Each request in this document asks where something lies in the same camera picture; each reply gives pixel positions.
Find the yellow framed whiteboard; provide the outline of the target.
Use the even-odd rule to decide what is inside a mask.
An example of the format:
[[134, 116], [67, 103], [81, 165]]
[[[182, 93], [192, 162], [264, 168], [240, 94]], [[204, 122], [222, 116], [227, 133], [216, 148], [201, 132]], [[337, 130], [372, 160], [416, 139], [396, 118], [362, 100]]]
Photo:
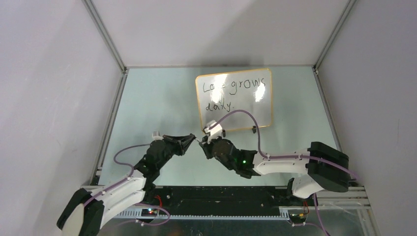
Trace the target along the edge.
[[226, 131], [268, 127], [273, 122], [272, 71], [248, 69], [195, 79], [200, 124], [221, 122]]

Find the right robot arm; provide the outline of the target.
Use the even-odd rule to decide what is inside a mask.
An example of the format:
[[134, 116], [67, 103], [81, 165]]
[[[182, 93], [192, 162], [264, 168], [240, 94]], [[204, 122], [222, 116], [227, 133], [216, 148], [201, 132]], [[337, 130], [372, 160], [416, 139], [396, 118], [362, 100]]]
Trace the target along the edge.
[[215, 158], [226, 169], [244, 178], [296, 174], [297, 177], [288, 182], [286, 192], [288, 203], [294, 206], [322, 190], [337, 193], [349, 190], [348, 156], [321, 142], [312, 142], [305, 150], [278, 156], [238, 149], [230, 140], [221, 137], [205, 137], [199, 145], [207, 159]]

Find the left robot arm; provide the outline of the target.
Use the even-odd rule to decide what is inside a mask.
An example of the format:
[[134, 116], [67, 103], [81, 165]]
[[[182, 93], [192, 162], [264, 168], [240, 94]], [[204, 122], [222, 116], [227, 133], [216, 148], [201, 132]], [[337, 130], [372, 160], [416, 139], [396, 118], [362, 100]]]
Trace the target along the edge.
[[78, 189], [69, 200], [56, 226], [64, 236], [96, 236], [113, 217], [134, 204], [155, 200], [154, 181], [173, 156], [183, 156], [195, 135], [153, 134], [144, 156], [120, 180], [94, 190]]

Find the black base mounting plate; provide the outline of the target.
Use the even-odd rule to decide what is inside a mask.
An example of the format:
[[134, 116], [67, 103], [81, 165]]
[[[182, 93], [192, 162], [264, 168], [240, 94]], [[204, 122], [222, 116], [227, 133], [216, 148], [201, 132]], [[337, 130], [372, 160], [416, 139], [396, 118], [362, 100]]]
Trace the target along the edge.
[[278, 216], [282, 207], [314, 206], [312, 197], [300, 199], [275, 186], [159, 186], [143, 202], [172, 216]]

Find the aluminium frame rail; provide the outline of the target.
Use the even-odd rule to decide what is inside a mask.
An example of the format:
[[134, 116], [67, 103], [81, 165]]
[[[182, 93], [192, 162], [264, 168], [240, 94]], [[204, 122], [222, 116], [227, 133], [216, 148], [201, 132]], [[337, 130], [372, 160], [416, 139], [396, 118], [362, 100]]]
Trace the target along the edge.
[[98, 151], [96, 158], [94, 160], [94, 165], [92, 169], [92, 173], [90, 175], [89, 181], [87, 182], [88, 185], [98, 185], [102, 165], [105, 160], [105, 155], [107, 152], [108, 144], [110, 141], [110, 136], [114, 127], [115, 118], [117, 115], [117, 110], [119, 108], [120, 99], [122, 96], [122, 91], [124, 89], [126, 83], [126, 76], [127, 76], [127, 67], [124, 63], [120, 52], [114, 42], [113, 37], [111, 36], [108, 27], [106, 26], [102, 13], [99, 12], [95, 0], [84, 0], [82, 1], [84, 4], [88, 14], [92, 22], [94, 23], [99, 35], [102, 38], [102, 42], [106, 46], [107, 52], [110, 54], [111, 58], [114, 61], [118, 69], [118, 76], [117, 76], [117, 83], [116, 87], [113, 89], [113, 93], [110, 95], [111, 103], [106, 105], [105, 110], [105, 127], [102, 132], [101, 140], [99, 142]]

